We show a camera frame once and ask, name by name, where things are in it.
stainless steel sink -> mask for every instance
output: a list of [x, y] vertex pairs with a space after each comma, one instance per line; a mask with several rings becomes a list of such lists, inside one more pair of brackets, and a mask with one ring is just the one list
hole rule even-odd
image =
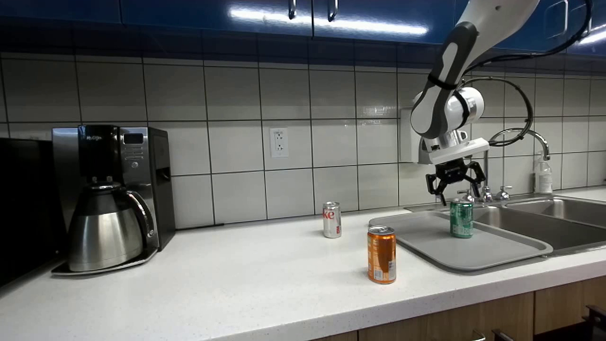
[[606, 245], [606, 206], [569, 200], [527, 200], [508, 207], [483, 207], [476, 223], [540, 240], [553, 255], [582, 253]]
[[516, 204], [510, 204], [508, 209], [606, 228], [606, 206], [589, 204], [589, 202], [546, 198], [546, 200], [516, 202]]

kitchen counter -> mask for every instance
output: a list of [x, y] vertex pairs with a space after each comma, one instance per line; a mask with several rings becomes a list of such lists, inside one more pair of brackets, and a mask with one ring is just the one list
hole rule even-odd
[[[565, 196], [606, 202], [606, 188]], [[398, 247], [398, 281], [366, 277], [366, 224], [321, 219], [182, 232], [143, 268], [35, 277], [0, 295], [0, 340], [313, 340], [606, 276], [606, 249], [483, 276]]]

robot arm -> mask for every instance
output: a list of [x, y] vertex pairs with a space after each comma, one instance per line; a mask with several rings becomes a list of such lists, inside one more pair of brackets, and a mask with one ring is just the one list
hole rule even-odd
[[483, 183], [480, 166], [464, 158], [489, 149], [485, 139], [470, 141], [463, 126], [483, 115], [483, 98], [474, 88], [459, 90], [468, 67], [485, 52], [516, 35], [533, 16], [540, 0], [470, 0], [434, 65], [423, 94], [415, 99], [411, 128], [421, 135], [436, 175], [428, 177], [430, 194], [461, 181], [470, 181], [478, 192]]

tile backsplash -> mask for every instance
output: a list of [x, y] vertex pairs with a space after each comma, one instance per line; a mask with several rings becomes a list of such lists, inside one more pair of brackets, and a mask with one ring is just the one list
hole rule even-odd
[[[434, 204], [430, 168], [398, 164], [400, 118], [428, 71], [148, 58], [2, 54], [0, 137], [50, 141], [54, 126], [154, 126], [171, 135], [177, 226], [197, 228]], [[606, 79], [495, 73], [519, 84], [550, 141], [555, 190], [606, 179]], [[523, 126], [504, 84], [476, 84], [489, 139]], [[286, 134], [286, 152], [271, 149]], [[493, 151], [493, 192], [531, 192], [542, 147]]]

coffee maker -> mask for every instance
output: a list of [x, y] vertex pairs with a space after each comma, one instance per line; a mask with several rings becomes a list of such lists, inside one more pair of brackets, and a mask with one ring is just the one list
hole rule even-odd
[[[141, 264], [169, 245], [175, 211], [165, 132], [55, 128], [54, 149], [63, 217], [71, 223], [71, 272], [103, 274], [120, 264]], [[110, 221], [110, 228], [105, 228], [107, 234], [116, 232], [110, 240], [91, 236]]]

